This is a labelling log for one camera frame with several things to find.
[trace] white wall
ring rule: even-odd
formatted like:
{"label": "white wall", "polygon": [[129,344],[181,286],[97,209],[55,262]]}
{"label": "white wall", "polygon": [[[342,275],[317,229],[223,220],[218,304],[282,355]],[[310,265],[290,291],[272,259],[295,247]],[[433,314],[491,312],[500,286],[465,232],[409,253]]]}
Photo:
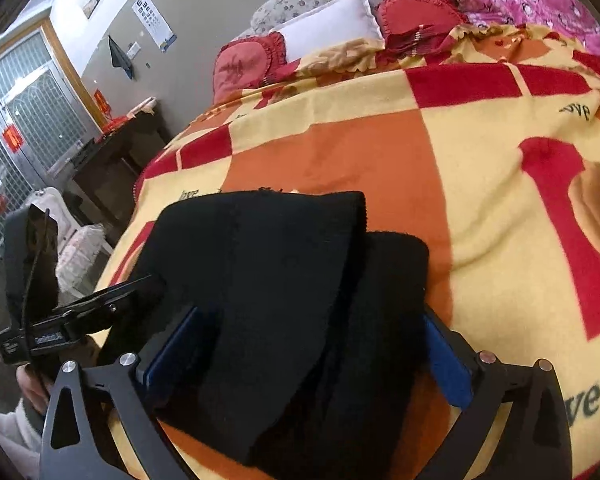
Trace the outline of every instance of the white wall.
{"label": "white wall", "polygon": [[218,52],[249,28],[254,11],[267,0],[152,1],[178,37],[173,45],[160,51],[130,1],[108,32],[122,49],[135,41],[142,48],[133,60],[134,79],[112,67],[105,36],[82,73],[82,82],[89,94],[96,89],[103,93],[113,116],[126,114],[147,97],[156,97],[167,128],[175,135],[211,104]]}
{"label": "white wall", "polygon": [[90,18],[82,12],[82,0],[55,0],[51,23],[78,75],[127,0],[100,0]]}
{"label": "white wall", "polygon": [[49,14],[53,2],[54,0],[29,0],[14,22],[0,34],[0,46],[22,28],[28,27],[35,20]]}

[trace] dark wooden desk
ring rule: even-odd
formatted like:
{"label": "dark wooden desk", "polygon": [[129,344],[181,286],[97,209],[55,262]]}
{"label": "dark wooden desk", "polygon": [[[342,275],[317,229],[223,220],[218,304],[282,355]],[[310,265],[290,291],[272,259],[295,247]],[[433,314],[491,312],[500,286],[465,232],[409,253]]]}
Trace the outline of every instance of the dark wooden desk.
{"label": "dark wooden desk", "polygon": [[144,136],[159,137],[162,146],[171,140],[159,112],[155,114],[138,112],[135,118],[123,124],[105,140],[97,144],[90,142],[72,159],[75,167],[74,182],[102,212],[104,218],[120,232],[126,228],[126,221],[113,213],[98,196],[97,190],[108,184],[107,170],[113,164],[122,163],[130,171],[134,180],[140,176],[148,160],[135,160],[131,149],[134,141],[141,141]]}

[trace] eye chart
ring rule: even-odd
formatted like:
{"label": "eye chart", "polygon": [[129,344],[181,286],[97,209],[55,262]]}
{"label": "eye chart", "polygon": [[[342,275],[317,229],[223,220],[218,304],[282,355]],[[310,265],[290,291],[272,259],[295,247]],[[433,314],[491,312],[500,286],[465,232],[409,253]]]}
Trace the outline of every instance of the eye chart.
{"label": "eye chart", "polygon": [[176,35],[155,8],[154,3],[151,0],[136,0],[133,7],[136,16],[154,38],[155,44],[160,47],[161,51],[166,52],[176,41]]}

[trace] blue pad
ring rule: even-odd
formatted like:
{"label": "blue pad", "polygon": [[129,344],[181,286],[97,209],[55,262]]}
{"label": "blue pad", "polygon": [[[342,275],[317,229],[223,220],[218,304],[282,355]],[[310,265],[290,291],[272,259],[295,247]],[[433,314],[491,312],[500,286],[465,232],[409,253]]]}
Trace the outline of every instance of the blue pad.
{"label": "blue pad", "polygon": [[151,408],[164,407],[184,377],[194,380],[213,352],[218,313],[202,312],[197,307],[185,308],[184,312],[184,316],[177,316],[151,339],[154,347],[160,349],[144,376],[137,377],[144,389],[144,402]]}
{"label": "blue pad", "polygon": [[474,397],[471,373],[456,357],[450,344],[429,316],[425,315],[424,319],[431,373],[446,402],[464,410]]}

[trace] orange blanket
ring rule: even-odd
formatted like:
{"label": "orange blanket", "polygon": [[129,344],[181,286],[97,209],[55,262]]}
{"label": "orange blanket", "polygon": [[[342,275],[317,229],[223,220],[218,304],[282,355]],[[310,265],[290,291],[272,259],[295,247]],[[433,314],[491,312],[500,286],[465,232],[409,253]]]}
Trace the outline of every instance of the orange blanket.
{"label": "orange blanket", "polygon": [[[438,54],[378,66],[381,49],[360,40],[316,53],[285,82],[193,121],[138,181],[99,287],[128,276],[177,200],[362,190],[369,230],[428,244],[427,300],[453,330],[503,362],[554,363],[580,475],[600,460],[600,58],[536,26],[461,26]],[[394,479],[414,478],[457,416],[429,376],[412,399]],[[166,430],[202,479],[266,478]]]}

